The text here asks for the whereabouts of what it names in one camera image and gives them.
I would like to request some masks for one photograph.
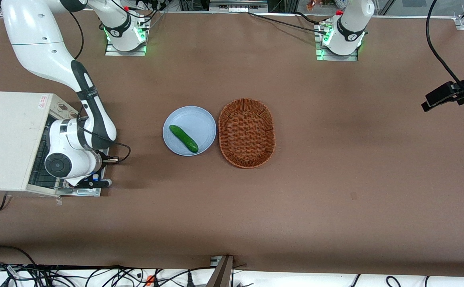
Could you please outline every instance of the oval basket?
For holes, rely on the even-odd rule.
[[[259,167],[274,153],[272,116],[257,100],[240,98],[226,105],[219,114],[218,131],[221,153],[236,167]]]

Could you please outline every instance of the cucumber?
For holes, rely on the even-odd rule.
[[[184,144],[186,147],[192,152],[198,152],[198,145],[197,143],[190,137],[186,132],[181,129],[179,126],[170,125],[170,131]]]

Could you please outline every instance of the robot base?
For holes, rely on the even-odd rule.
[[[329,28],[333,26],[333,23],[329,20],[321,21],[319,25],[314,25],[316,31],[329,31]],[[315,48],[318,61],[344,61],[344,62],[356,62],[358,60],[358,50],[354,53],[346,56],[334,54],[328,47],[323,45],[324,38],[326,35],[315,32]]]
[[[119,51],[115,47],[113,47],[113,44],[111,44],[111,41],[109,40],[108,36],[108,44],[106,45],[106,52],[104,55],[106,56],[132,56],[132,57],[141,57],[145,56],[146,54],[146,43],[148,41],[148,33],[150,32],[150,20],[146,21],[146,23],[143,26],[145,28],[145,31],[138,31],[139,36],[142,38],[145,38],[145,42],[139,44],[135,49],[132,49],[131,51]]]

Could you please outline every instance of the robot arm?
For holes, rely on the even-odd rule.
[[[63,7],[53,5],[56,11]],[[116,138],[116,128],[99,98],[88,71],[74,60],[63,42],[51,8],[43,0],[3,0],[3,16],[7,33],[21,65],[28,71],[73,89],[81,100],[88,119],[77,140],[75,149],[106,149]]]
[[[332,30],[323,44],[337,55],[350,55],[361,45],[365,27],[374,15],[372,0],[351,0],[343,15],[335,15],[330,21]]]
[[[31,73],[71,87],[88,118],[57,120],[49,129],[46,170],[75,185],[102,165],[95,149],[108,148],[116,138],[99,93],[82,63],[65,47],[53,13],[76,12],[88,4],[99,15],[115,48],[128,51],[144,41],[139,23],[109,0],[3,0],[5,27],[21,65]]]

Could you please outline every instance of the label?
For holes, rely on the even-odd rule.
[[[10,274],[14,277],[17,278],[17,272],[12,268],[12,266],[8,265],[7,270],[10,272]]]
[[[40,97],[38,109],[44,109],[45,106],[46,106],[46,104],[47,104],[47,95],[46,95],[46,94],[43,94],[43,95]]]

